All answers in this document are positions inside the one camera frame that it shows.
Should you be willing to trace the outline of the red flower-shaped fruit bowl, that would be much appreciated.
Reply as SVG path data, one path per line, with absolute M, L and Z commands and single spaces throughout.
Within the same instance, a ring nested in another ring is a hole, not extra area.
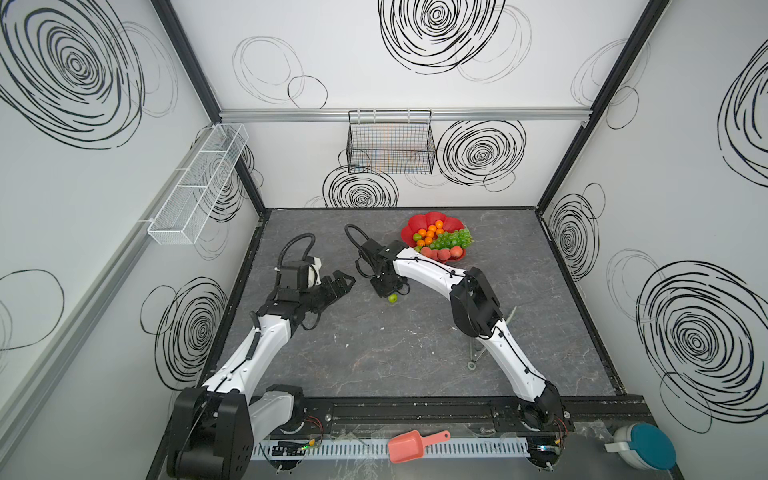
M 428 212 L 426 214 L 414 215 L 408 219 L 406 225 L 401 230 L 401 240 L 405 242 L 409 247 L 414 248 L 417 244 L 412 240 L 412 236 L 414 234 L 418 235 L 417 232 L 420 229 L 425 229 L 427 231 L 428 225 L 435 225 L 437 220 L 442 220 L 444 222 L 442 229 L 447 232 L 453 232 L 455 230 L 467 228 L 461 220 L 455 217 L 446 215 L 441 212 Z M 458 262 L 459 260 L 462 260 L 466 256 L 467 250 L 468 249 L 464 250 L 464 255 L 461 258 L 451 258 L 450 260 L 444 261 L 443 263 Z

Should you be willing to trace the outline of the green fake grape bunch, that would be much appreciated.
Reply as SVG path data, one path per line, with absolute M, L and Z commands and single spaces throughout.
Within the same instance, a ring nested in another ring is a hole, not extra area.
M 467 228 L 455 230 L 453 232 L 444 231 L 440 236 L 435 236 L 432 242 L 429 244 L 431 249 L 452 249 L 454 247 L 461 247 L 462 249 L 468 249 L 473 243 L 473 238 L 470 231 Z

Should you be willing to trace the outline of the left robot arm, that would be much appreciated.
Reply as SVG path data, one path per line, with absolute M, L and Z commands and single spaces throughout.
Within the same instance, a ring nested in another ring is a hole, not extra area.
M 353 276 L 339 270 L 323 276 L 320 268 L 315 257 L 277 267 L 275 285 L 251 312 L 252 328 L 240 346 L 202 386 L 179 394 L 170 420 L 169 477 L 240 479 L 262 440 L 279 427 L 302 425 L 301 388 L 254 392 L 307 314 L 321 316 L 352 290 Z

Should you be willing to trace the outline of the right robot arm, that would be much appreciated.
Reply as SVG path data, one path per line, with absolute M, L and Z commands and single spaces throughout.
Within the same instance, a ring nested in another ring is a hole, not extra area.
M 482 270 L 446 265 L 400 240 L 381 245 L 368 239 L 355 248 L 355 264 L 364 262 L 370 267 L 364 277 L 379 296 L 388 297 L 415 281 L 449 301 L 456 328 L 485 347 L 511 384 L 527 428 L 542 430 L 562 422 L 563 403 L 557 387 L 533 366 L 513 338 Z

